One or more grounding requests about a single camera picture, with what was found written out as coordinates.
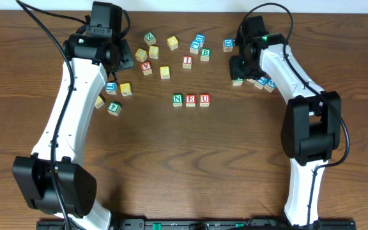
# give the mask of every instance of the alphabet cube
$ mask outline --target alphabet cube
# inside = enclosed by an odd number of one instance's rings
[[[199,106],[201,107],[210,106],[210,95],[199,95]]]
[[[151,69],[151,63],[149,61],[141,63],[141,70],[143,71],[144,75],[149,75],[153,73],[153,70]]]
[[[150,58],[158,59],[158,47],[150,45],[148,55]]]
[[[161,66],[160,75],[161,75],[161,79],[169,79],[170,78],[170,67]]]
[[[263,89],[265,84],[268,82],[268,79],[266,77],[261,77],[259,80],[255,82],[255,87],[258,89]]]
[[[191,69],[192,65],[192,56],[184,56],[183,57],[183,68]]]
[[[203,47],[203,46],[204,46],[204,42],[205,42],[205,35],[197,34],[197,35],[195,36],[194,41],[199,42],[199,43],[201,44],[201,46],[200,46],[200,47]]]
[[[251,82],[251,83],[253,83],[253,84],[255,84],[255,82],[256,82],[256,80],[255,80],[255,79],[247,79],[247,81],[249,81],[249,82]]]
[[[201,50],[201,61],[209,61],[211,56],[211,49],[203,48]]]
[[[268,90],[270,93],[276,88],[276,84],[270,79],[264,86],[266,90]]]
[[[115,116],[119,116],[121,107],[118,103],[110,103],[109,108],[107,108],[107,112],[109,112],[109,114],[113,114]]]
[[[167,39],[167,44],[170,47],[171,50],[178,48],[178,40],[175,36],[172,36]]]
[[[132,94],[132,88],[130,87],[130,83],[120,84],[120,91],[123,96],[130,96]]]
[[[190,52],[193,54],[198,54],[199,48],[201,47],[201,43],[192,41],[190,45]]]
[[[106,93],[108,94],[117,94],[118,93],[118,85],[115,82],[106,83]]]
[[[233,86],[241,86],[243,79],[235,79],[233,80]]]
[[[153,45],[156,43],[156,36],[152,32],[146,33],[146,35],[144,35],[144,41],[147,45]]]
[[[196,96],[195,95],[185,96],[185,106],[195,107],[196,106]]]
[[[104,104],[105,104],[105,102],[104,102],[102,96],[99,94],[99,96],[97,97],[96,102],[95,102],[96,109],[99,109]]]
[[[224,49],[224,52],[231,52],[234,48],[234,40],[225,39],[224,43],[222,44],[222,48]]]
[[[135,58],[138,61],[145,62],[147,59],[147,52],[145,50],[138,49],[137,52],[135,53]]]
[[[178,107],[183,106],[183,95],[175,94],[172,96],[172,106]]]

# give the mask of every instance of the table surface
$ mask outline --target table surface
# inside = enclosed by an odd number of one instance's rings
[[[83,19],[88,12],[62,12]],[[37,14],[60,43],[78,22]],[[278,90],[269,93],[249,82],[232,86],[222,40],[234,38],[244,13],[132,12],[127,35],[134,54],[148,49],[152,31],[160,58],[153,74],[135,67],[118,74],[132,85],[116,117],[95,109],[85,144],[85,165],[98,182],[97,199],[108,209],[149,219],[249,218],[280,215],[288,196],[289,159],[280,144],[286,109]],[[368,15],[296,13],[290,45],[300,65],[327,91],[342,98],[351,152],[345,164],[322,179],[319,216],[354,218],[368,229]],[[286,34],[283,13],[264,14],[267,30]],[[209,62],[198,55],[191,70],[196,33],[206,35]],[[180,46],[170,51],[167,38]],[[47,124],[62,76],[62,57],[44,32],[22,11],[0,11],[0,229],[34,229],[51,218],[27,207],[12,176],[17,155],[29,156]],[[171,68],[161,80],[159,66]],[[209,93],[209,107],[173,107],[173,93]],[[342,156],[344,143],[331,161]]]

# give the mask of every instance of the toy block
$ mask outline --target toy block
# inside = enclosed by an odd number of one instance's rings
[[[233,80],[233,86],[241,86],[243,79],[235,79]]]
[[[153,45],[156,43],[156,36],[152,32],[146,33],[144,35],[144,41],[147,45]]]
[[[109,108],[107,108],[107,112],[109,112],[109,114],[113,114],[115,116],[119,116],[121,107],[118,103],[110,103]]]
[[[255,87],[258,89],[263,89],[265,84],[268,82],[268,79],[266,77],[261,77],[259,80],[255,82]]]
[[[210,106],[210,95],[199,95],[199,106],[201,107]]]
[[[149,61],[141,63],[141,70],[143,71],[144,75],[149,75],[153,73],[153,70],[151,69],[151,63]]]
[[[118,93],[118,85],[115,82],[106,83],[106,93],[116,95]]]
[[[198,54],[200,46],[201,46],[201,43],[192,41],[190,45],[190,52],[193,54]]]
[[[195,95],[185,96],[185,106],[195,107],[196,106],[196,96]]]
[[[160,67],[160,76],[161,76],[161,79],[169,79],[170,78],[170,67],[161,66]]]
[[[225,39],[224,43],[222,44],[222,48],[224,49],[224,52],[231,52],[234,48],[234,40]]]
[[[172,106],[178,107],[183,106],[183,95],[175,94],[172,96]]]
[[[183,57],[183,68],[191,69],[192,65],[192,56],[184,56]]]
[[[266,82],[264,88],[268,90],[270,93],[276,88],[276,84],[270,79],[268,82]]]
[[[104,104],[105,104],[105,102],[104,102],[102,96],[99,94],[99,96],[97,97],[96,102],[95,102],[96,109],[99,109]]]
[[[197,35],[195,36],[194,41],[199,42],[199,43],[201,44],[201,46],[200,46],[200,47],[203,47],[203,46],[204,46],[204,42],[205,42],[205,35],[197,34]]]
[[[201,50],[201,61],[209,61],[211,56],[211,49],[203,48]]]
[[[120,92],[123,96],[130,96],[132,94],[132,88],[130,87],[130,83],[120,84]]]
[[[172,36],[167,39],[167,44],[170,47],[171,50],[178,48],[178,40],[175,36]]]
[[[150,58],[158,59],[158,52],[158,47],[150,45],[150,48],[148,50],[148,55],[150,56]]]
[[[253,84],[255,84],[255,82],[256,82],[256,80],[255,80],[255,79],[247,79],[247,81],[249,81],[249,82],[251,82],[251,83],[253,83]]]
[[[145,50],[138,49],[137,52],[135,53],[135,58],[138,61],[145,62],[147,59],[147,52]]]

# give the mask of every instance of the wooden table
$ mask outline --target wooden table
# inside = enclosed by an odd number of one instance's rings
[[[83,19],[88,12],[62,12]],[[78,22],[37,16],[60,43]],[[108,209],[149,219],[249,218],[279,215],[289,188],[289,159],[280,144],[286,108],[278,90],[249,82],[232,86],[222,40],[234,38],[243,13],[131,12],[127,36],[134,54],[148,49],[152,31],[160,59],[153,74],[139,63],[120,72],[133,96],[106,96],[123,105],[118,117],[95,109],[85,147],[85,169],[98,182],[97,199]],[[319,197],[322,218],[354,218],[368,229],[368,15],[294,14],[292,50],[306,72],[342,98],[351,135],[346,163],[327,169]],[[264,14],[270,32],[286,34],[288,16]],[[196,33],[206,35],[209,62],[181,59]],[[167,38],[180,41],[170,51]],[[62,76],[62,57],[22,11],[0,11],[0,229],[34,229],[50,218],[27,207],[13,179],[17,155],[29,156],[49,118]],[[161,80],[159,66],[171,68]],[[173,93],[211,94],[210,107],[173,107]],[[344,143],[333,153],[342,156]]]

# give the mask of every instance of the white wall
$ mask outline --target white wall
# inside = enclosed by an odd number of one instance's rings
[[[43,10],[91,10],[93,0],[23,0]],[[368,0],[101,0],[128,11],[247,12],[262,3],[280,3],[291,12],[368,13]],[[15,0],[0,0],[0,10],[19,10]],[[282,12],[265,6],[261,12]]]

